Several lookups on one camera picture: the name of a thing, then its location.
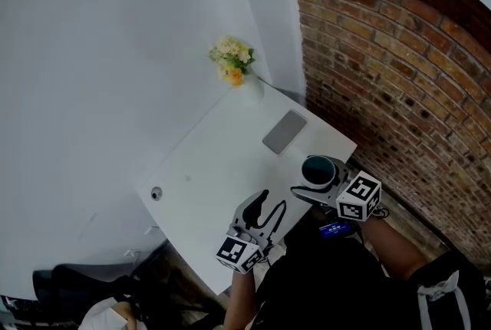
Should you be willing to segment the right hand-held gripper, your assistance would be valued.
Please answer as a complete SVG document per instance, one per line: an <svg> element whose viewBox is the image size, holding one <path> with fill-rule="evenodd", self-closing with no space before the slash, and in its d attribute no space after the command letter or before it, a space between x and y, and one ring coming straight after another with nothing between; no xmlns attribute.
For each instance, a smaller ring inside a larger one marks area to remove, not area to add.
<svg viewBox="0 0 491 330"><path fill-rule="evenodd" d="M381 181L368 173L360 171L349 183L349 170L345 163L337 158L327 157L334 165L332 185L341 185L338 189L313 190L306 186L293 186L292 195L306 203L316 206L333 206L338 216L354 221L366 221L374 212L381 199Z"/></svg>

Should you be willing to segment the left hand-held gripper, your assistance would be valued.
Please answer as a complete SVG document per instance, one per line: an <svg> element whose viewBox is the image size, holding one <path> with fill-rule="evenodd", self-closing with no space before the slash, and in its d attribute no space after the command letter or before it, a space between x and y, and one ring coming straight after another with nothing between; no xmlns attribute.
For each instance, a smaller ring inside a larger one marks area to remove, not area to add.
<svg viewBox="0 0 491 330"><path fill-rule="evenodd" d="M236 209L233 223L225 234L225 240L216 253L216 259L225 267L246 274L253 267L267 260L273 247L272 235L277 231L287 209L285 200L275 206L262 225L262 204L269 190L252 194Z"/></svg>

